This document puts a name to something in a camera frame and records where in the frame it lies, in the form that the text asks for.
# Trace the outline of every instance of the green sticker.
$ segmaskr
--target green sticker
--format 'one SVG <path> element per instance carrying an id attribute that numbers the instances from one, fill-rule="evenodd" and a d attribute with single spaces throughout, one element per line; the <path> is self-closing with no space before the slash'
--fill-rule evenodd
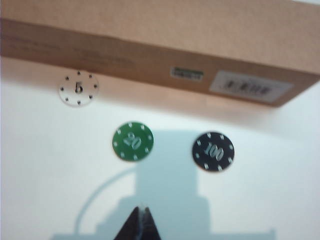
<path id="1" fill-rule="evenodd" d="M 201 82 L 204 76 L 202 71 L 190 70 L 180 67 L 172 67 L 170 70 L 170 75 L 173 78 L 192 80 L 195 82 Z"/>
<path id="2" fill-rule="evenodd" d="M 119 127 L 112 139 L 112 146 L 119 158 L 139 161 L 146 157 L 154 145 L 151 130 L 140 122 L 128 122 Z"/>

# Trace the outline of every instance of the poker chip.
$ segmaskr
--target poker chip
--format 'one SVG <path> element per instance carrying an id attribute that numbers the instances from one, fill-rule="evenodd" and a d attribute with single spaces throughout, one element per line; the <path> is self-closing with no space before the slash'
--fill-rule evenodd
<path id="1" fill-rule="evenodd" d="M 97 97 L 99 83 L 92 73 L 84 70 L 72 71 L 62 79 L 58 91 L 65 104 L 82 107 Z"/>
<path id="2" fill-rule="evenodd" d="M 222 133 L 207 132 L 195 140 L 192 156 L 194 162 L 205 171 L 221 172 L 234 161 L 235 148 Z"/>
<path id="3" fill-rule="evenodd" d="M 128 122 L 119 127 L 112 139 L 117 156 L 126 161 L 139 161 L 152 150 L 154 136 L 151 130 L 140 122 Z"/>

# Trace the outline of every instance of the barcode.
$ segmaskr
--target barcode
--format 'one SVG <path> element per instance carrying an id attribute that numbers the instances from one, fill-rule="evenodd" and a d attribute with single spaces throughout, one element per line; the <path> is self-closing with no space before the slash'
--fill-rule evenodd
<path id="1" fill-rule="evenodd" d="M 170 74 L 175 78 L 193 80 L 197 82 L 201 81 L 204 75 L 201 71 L 182 69 L 178 67 L 171 68 Z"/>
<path id="2" fill-rule="evenodd" d="M 253 82 L 236 82 L 229 80 L 223 86 L 224 90 L 234 94 L 245 94 L 253 96 L 263 96 L 269 94 L 272 89 L 269 86 L 256 84 Z"/>

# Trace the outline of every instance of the white poker chip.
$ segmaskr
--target white poker chip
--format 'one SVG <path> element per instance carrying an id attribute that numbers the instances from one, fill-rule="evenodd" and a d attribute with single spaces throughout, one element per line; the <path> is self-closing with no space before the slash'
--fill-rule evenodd
<path id="1" fill-rule="evenodd" d="M 85 106 L 98 95 L 98 80 L 87 71 L 75 71 L 61 81 L 59 85 L 61 100 L 73 107 Z"/>

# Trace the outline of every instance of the black object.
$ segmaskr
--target black object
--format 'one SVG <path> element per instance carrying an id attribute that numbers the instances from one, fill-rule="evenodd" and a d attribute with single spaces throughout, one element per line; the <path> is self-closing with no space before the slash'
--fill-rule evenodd
<path id="1" fill-rule="evenodd" d="M 135 207 L 114 240 L 161 240 L 148 207 Z"/>
<path id="2" fill-rule="evenodd" d="M 192 156 L 202 169 L 221 172 L 233 162 L 235 149 L 227 136 L 219 132 L 207 132 L 195 140 Z"/>

